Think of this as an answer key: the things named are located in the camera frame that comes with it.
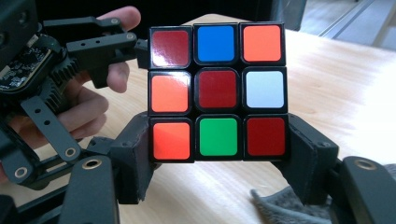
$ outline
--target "screw hole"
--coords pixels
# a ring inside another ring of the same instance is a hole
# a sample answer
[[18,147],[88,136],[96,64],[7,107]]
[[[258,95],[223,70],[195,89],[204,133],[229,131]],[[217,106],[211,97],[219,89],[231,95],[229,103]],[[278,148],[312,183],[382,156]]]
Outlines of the screw hole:
[[28,13],[28,11],[22,12],[21,15],[20,15],[20,19],[18,20],[20,25],[24,26],[24,25],[26,25],[26,23],[28,21],[29,21],[29,13]]
[[376,170],[376,166],[371,161],[355,160],[355,164],[364,170]]
[[101,164],[102,164],[102,161],[100,161],[100,160],[97,160],[97,159],[89,160],[89,161],[84,162],[84,164],[82,164],[82,168],[85,170],[92,170],[92,169],[99,167]]
[[134,39],[134,35],[128,34],[128,35],[126,35],[126,38],[127,38],[127,39]]
[[66,157],[72,157],[76,154],[76,149],[73,147],[70,147],[66,150],[66,152],[64,153],[64,155],[66,155]]
[[330,147],[332,144],[327,142],[318,142],[318,145],[320,145],[321,147]]
[[0,49],[5,47],[7,44],[7,34],[5,32],[0,33]]
[[27,168],[22,166],[15,171],[15,177],[22,178],[27,175]]

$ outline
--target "cube face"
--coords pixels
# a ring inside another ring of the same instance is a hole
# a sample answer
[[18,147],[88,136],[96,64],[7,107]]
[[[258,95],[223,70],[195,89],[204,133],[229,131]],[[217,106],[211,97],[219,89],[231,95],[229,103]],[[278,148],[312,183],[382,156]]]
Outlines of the cube face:
[[198,64],[231,64],[237,60],[237,24],[194,24],[194,59]]
[[192,123],[189,119],[150,120],[152,161],[193,162]]
[[151,115],[187,114],[191,109],[191,75],[187,72],[150,72],[148,105]]
[[186,68],[190,65],[191,27],[152,27],[149,32],[151,69]]
[[197,161],[242,160],[240,120],[237,116],[201,116],[195,127]]
[[205,68],[195,76],[195,105],[203,112],[230,112],[239,105],[239,76],[231,68]]
[[148,42],[152,161],[277,161],[289,155],[283,24],[154,27]]
[[288,117],[251,115],[244,120],[245,160],[271,160],[287,156],[289,147]]

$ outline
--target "table surface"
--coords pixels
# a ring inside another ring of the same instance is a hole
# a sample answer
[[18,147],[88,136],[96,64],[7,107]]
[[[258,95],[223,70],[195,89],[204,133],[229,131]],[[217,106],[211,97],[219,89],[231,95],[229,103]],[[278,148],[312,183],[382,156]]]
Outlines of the table surface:
[[[197,22],[240,21],[205,15]],[[339,158],[362,156],[396,163],[396,52],[286,32],[289,112],[306,120],[339,147]],[[97,90],[110,102],[98,136],[114,138],[137,113],[147,110],[147,70],[130,61],[128,91]],[[86,146],[89,139],[81,142]],[[46,158],[53,150],[40,148]],[[63,177],[42,191],[10,183],[0,193],[16,204],[29,202],[67,182]],[[250,190],[271,195],[287,186],[270,162],[198,161],[164,164],[139,205],[120,205],[121,223],[260,223]]]

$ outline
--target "metal screw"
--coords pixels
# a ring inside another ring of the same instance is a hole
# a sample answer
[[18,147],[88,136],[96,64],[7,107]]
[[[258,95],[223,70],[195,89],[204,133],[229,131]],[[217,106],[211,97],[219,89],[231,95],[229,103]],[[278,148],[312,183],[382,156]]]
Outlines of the metal screw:
[[26,22],[28,22],[27,11],[24,11],[21,13],[20,19],[18,20],[18,22],[20,23],[20,25],[24,25]]
[[133,39],[133,38],[134,38],[134,35],[133,35],[133,34],[128,34],[128,35],[126,35],[126,38],[127,38],[127,39]]
[[118,23],[119,23],[119,20],[117,20],[117,19],[111,19],[111,23],[113,23],[113,24],[118,24]]
[[355,165],[364,170],[376,170],[376,165],[371,161],[355,160]]
[[22,178],[27,175],[27,168],[22,166],[15,171],[15,177]]
[[97,160],[97,159],[89,160],[89,161],[84,162],[84,164],[82,164],[82,168],[84,170],[92,170],[92,169],[99,167],[101,164],[102,164],[102,161],[100,161],[100,160]]
[[66,157],[73,157],[76,154],[76,149],[73,147],[70,147],[66,150],[66,152],[64,153],[64,155],[66,155]]

